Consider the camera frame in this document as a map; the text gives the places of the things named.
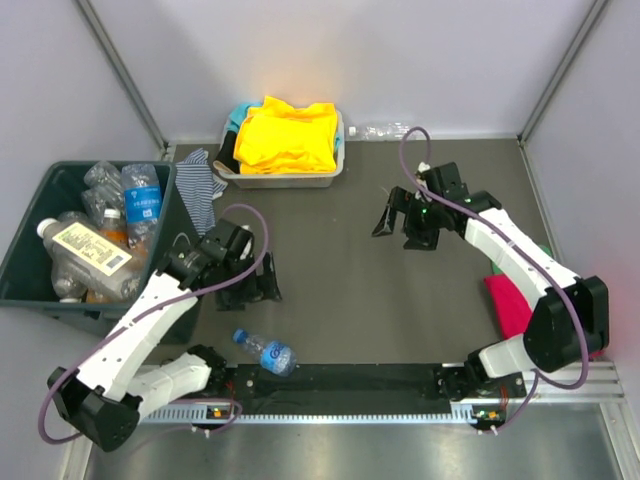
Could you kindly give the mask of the blue label bottle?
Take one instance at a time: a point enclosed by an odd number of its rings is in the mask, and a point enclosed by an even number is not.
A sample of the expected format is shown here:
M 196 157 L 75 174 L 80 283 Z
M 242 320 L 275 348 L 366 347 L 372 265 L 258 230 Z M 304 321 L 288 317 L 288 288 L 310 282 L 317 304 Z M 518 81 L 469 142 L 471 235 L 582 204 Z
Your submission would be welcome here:
M 267 340 L 259 335 L 250 334 L 244 329 L 237 329 L 232 339 L 263 369 L 274 375 L 289 376 L 297 366 L 297 357 L 294 351 L 280 341 Z

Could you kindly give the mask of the blue cap bottle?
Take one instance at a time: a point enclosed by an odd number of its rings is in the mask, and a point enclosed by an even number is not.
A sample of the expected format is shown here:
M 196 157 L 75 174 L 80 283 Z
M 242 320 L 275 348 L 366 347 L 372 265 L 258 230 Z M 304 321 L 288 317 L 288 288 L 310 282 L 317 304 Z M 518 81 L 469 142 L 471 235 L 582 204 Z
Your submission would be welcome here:
M 131 249 L 147 254 L 162 208 L 162 191 L 156 169 L 147 163 L 121 170 L 128 241 Z

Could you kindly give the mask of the small orange bottle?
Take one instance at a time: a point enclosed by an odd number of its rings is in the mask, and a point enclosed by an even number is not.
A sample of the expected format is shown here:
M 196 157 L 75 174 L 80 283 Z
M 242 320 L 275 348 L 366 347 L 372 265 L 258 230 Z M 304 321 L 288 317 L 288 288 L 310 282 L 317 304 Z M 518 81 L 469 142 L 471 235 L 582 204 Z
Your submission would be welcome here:
M 119 210 L 112 208 L 105 209 L 100 232 L 120 246 L 128 246 L 126 222 L 122 218 Z

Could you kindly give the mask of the large clear bottle with label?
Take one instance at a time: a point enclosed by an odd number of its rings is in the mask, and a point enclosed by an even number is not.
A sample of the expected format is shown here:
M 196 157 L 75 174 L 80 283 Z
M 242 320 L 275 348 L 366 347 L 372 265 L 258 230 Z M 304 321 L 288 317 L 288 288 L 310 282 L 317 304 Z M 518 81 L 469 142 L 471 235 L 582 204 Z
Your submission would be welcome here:
M 52 258 L 74 279 L 111 300 L 134 299 L 144 267 L 139 255 L 78 220 L 46 218 L 36 231 Z

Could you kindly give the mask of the clear ribbed bottle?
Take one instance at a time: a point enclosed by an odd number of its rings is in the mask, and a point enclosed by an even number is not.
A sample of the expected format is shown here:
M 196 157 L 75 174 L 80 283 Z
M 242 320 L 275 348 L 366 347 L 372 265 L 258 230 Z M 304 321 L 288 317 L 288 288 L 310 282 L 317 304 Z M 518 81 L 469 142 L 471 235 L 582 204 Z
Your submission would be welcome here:
M 80 303 L 87 292 L 86 286 L 58 268 L 52 270 L 51 282 L 61 303 Z

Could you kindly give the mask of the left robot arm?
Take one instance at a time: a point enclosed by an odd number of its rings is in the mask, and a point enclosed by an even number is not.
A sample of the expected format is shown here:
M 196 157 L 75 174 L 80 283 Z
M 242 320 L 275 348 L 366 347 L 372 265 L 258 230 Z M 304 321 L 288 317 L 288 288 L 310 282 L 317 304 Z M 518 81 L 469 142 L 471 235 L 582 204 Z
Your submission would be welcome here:
M 191 393 L 220 394 L 226 387 L 226 365 L 211 347 L 191 347 L 147 373 L 139 369 L 200 297 L 230 291 L 276 298 L 273 256 L 266 248 L 254 248 L 249 226 L 221 219 L 196 243 L 167 250 L 109 334 L 70 368 L 52 372 L 37 420 L 41 439 L 51 445 L 62 442 L 46 431 L 46 414 L 54 407 L 78 436 L 112 452 L 153 412 Z

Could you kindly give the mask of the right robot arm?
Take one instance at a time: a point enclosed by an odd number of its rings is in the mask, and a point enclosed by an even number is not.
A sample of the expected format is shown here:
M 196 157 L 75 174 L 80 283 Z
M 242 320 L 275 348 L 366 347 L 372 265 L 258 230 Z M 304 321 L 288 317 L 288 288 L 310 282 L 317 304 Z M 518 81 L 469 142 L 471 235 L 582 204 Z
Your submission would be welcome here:
M 490 395 L 508 375 L 552 373 L 608 347 L 609 293 L 603 280 L 582 278 L 547 255 L 493 195 L 469 192 L 455 163 L 422 163 L 416 181 L 416 192 L 391 189 L 373 236 L 392 234 L 399 214 L 407 250 L 433 251 L 441 231 L 455 232 L 496 265 L 530 310 L 523 332 L 468 356 L 466 380 L 474 393 Z

